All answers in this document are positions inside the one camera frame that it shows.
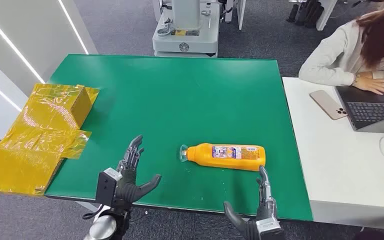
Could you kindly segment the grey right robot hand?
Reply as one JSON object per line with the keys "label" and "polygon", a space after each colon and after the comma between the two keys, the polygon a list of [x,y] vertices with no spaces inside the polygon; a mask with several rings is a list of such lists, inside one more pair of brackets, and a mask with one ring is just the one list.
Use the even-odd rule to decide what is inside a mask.
{"label": "grey right robot hand", "polygon": [[277,218],[277,204],[272,196],[268,173],[263,165],[259,166],[258,171],[260,177],[256,181],[259,190],[259,203],[254,220],[245,221],[235,213],[228,201],[223,203],[225,216],[246,240],[268,240],[282,232]]}

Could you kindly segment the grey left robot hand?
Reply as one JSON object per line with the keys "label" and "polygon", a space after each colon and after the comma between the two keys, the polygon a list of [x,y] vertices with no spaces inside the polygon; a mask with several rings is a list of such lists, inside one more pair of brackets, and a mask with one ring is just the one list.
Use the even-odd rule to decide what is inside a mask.
{"label": "grey left robot hand", "polygon": [[116,171],[122,178],[115,190],[115,197],[127,203],[134,203],[153,191],[160,183],[162,176],[156,174],[152,179],[142,185],[137,185],[137,167],[141,154],[145,150],[141,147],[142,135],[136,136],[127,147],[123,158],[119,161]]}

